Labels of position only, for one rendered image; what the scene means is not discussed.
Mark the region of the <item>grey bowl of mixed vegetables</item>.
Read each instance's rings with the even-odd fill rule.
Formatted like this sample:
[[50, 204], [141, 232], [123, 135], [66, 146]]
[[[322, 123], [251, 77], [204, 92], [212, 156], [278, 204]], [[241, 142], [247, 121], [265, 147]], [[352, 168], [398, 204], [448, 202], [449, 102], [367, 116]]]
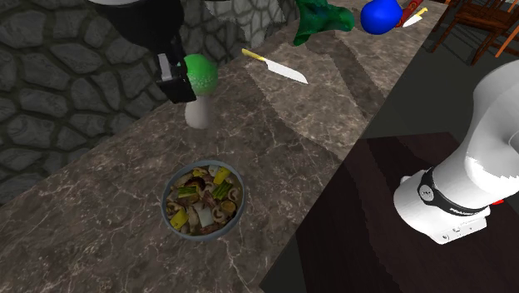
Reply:
[[167, 183], [161, 214], [169, 229], [192, 241], [223, 236], [245, 210], [245, 184], [230, 165], [197, 161], [181, 168]]

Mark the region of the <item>green capped mushroom figure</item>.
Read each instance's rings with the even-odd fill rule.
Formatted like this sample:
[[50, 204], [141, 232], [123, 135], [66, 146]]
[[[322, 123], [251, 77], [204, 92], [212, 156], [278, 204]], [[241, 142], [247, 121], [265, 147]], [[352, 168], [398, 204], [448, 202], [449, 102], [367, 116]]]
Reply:
[[187, 76], [195, 100], [185, 106], [185, 121], [189, 127], [206, 129], [212, 120], [212, 100], [210, 95], [218, 84], [218, 68], [202, 54], [185, 57]]

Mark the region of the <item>green crumpled vase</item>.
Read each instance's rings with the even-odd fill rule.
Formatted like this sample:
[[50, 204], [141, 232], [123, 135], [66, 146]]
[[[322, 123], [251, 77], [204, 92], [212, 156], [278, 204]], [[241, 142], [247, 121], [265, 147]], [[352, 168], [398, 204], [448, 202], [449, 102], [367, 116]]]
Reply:
[[293, 44], [297, 47], [307, 42], [311, 35], [329, 30], [349, 32], [354, 27], [354, 17], [346, 7], [337, 7], [327, 0], [295, 0], [299, 9], [299, 28]]

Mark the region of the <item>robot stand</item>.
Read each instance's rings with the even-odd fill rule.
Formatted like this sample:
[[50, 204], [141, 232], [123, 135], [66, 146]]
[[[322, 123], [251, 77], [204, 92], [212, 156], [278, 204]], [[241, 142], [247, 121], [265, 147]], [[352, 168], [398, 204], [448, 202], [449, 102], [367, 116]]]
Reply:
[[358, 140], [261, 282], [264, 293], [519, 293], [519, 214], [439, 245], [393, 206], [402, 176], [457, 148], [446, 132]]

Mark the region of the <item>brown wooden chair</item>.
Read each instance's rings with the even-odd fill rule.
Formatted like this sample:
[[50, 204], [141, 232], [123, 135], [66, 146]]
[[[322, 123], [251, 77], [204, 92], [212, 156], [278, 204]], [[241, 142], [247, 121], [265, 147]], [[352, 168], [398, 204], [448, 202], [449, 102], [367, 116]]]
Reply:
[[447, 5], [445, 13], [438, 20], [437, 25], [433, 28], [434, 32], [440, 28], [449, 10], [455, 7], [455, 2], [460, 2], [462, 6], [454, 14], [453, 20], [449, 23], [442, 36], [432, 46], [431, 52], [437, 50], [439, 45], [447, 38], [456, 25], [465, 25], [481, 29], [488, 32], [488, 35], [478, 47], [472, 59], [471, 65], [475, 65], [489, 47], [498, 47], [498, 43], [495, 43], [498, 37], [511, 36], [507, 31], [519, 21], [519, 4], [517, 4], [519, 0], [514, 1], [515, 2], [507, 10], [503, 10], [502, 6], [506, 0], [485, 0], [484, 4], [477, 4], [473, 0], [467, 0], [466, 2], [463, 0], [452, 0]]

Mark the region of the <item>blue ball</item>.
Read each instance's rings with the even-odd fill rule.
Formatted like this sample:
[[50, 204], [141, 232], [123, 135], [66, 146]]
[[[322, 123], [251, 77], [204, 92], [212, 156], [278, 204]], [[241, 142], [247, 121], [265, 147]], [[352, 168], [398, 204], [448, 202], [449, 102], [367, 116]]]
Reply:
[[360, 13], [363, 30], [373, 35], [391, 31], [400, 21], [403, 10], [396, 0], [372, 0]]

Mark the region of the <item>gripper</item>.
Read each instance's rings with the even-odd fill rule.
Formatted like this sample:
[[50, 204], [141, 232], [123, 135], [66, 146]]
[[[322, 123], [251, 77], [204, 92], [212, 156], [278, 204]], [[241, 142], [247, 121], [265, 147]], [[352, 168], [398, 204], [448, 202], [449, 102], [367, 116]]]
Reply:
[[[156, 84], [171, 102], [196, 100], [180, 37], [185, 16], [180, 0], [93, 0], [93, 7], [127, 41], [160, 53], [156, 56], [160, 68]], [[175, 65], [163, 53], [172, 49]]]

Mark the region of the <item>yellow handled kitchen knife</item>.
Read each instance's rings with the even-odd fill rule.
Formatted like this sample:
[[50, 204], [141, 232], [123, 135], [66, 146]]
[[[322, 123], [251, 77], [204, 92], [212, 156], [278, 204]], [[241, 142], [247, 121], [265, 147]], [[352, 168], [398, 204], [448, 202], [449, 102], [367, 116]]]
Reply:
[[242, 48], [241, 52], [244, 56], [252, 57], [253, 59], [264, 62], [271, 72], [295, 80], [297, 82], [301, 82], [303, 84], [308, 84], [306, 77], [301, 72], [298, 72], [290, 67], [286, 67], [280, 63], [269, 60], [245, 48]]
[[408, 27], [413, 25], [414, 23], [423, 19], [422, 15], [427, 11], [426, 7], [423, 7], [420, 11], [415, 13], [412, 17], [410, 17], [404, 24], [403, 27]]

